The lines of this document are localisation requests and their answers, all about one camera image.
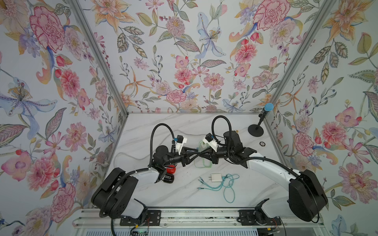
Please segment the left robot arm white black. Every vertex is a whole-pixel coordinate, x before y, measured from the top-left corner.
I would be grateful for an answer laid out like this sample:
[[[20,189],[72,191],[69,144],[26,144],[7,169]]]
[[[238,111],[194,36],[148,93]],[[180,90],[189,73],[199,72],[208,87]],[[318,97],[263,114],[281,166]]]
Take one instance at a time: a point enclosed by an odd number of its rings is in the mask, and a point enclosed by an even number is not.
[[[159,127],[166,127],[172,138],[171,148],[159,146],[153,151],[153,138]],[[147,207],[138,200],[133,200],[132,195],[136,188],[146,184],[158,183],[164,180],[168,174],[167,169],[176,164],[186,166],[197,157],[210,154],[209,150],[199,151],[183,146],[185,138],[174,136],[173,130],[167,124],[156,125],[150,138],[150,158],[148,167],[126,172],[121,168],[115,168],[102,182],[91,198],[91,203],[98,207],[99,217],[119,218],[125,215],[138,219]]]

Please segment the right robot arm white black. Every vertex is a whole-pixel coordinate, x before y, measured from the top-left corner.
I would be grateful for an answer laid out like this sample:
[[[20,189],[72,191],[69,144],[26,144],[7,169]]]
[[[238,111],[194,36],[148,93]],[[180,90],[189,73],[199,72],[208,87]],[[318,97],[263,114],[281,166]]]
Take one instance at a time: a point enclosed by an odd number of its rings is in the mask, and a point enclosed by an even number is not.
[[[215,135],[215,122],[219,119],[225,120],[228,126],[223,135],[224,144]],[[244,147],[239,135],[232,131],[231,122],[223,115],[213,119],[211,133],[206,136],[205,141],[214,141],[217,144],[217,148],[210,149],[209,159],[212,163],[216,164],[222,158],[232,165],[241,165],[268,177],[287,191],[284,197],[262,200],[255,206],[255,211],[268,218],[296,216],[305,222],[319,222],[320,212],[328,200],[314,172],[288,168],[250,147]]]

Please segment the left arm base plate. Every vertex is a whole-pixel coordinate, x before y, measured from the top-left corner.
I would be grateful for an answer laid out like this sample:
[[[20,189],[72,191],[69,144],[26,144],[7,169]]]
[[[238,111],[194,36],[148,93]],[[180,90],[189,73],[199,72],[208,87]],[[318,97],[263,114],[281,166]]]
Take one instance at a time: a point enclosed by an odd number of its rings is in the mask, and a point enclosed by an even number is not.
[[[120,220],[120,226],[159,226],[161,210],[145,210],[138,218],[124,216]]]

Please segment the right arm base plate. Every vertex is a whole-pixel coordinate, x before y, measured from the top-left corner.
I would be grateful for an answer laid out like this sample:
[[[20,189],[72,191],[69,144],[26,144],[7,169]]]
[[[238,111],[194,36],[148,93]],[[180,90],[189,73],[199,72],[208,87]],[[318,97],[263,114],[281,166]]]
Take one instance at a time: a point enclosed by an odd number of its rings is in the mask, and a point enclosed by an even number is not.
[[[242,226],[281,226],[279,217],[269,218],[263,212],[255,209],[242,209],[238,211],[237,222]]]

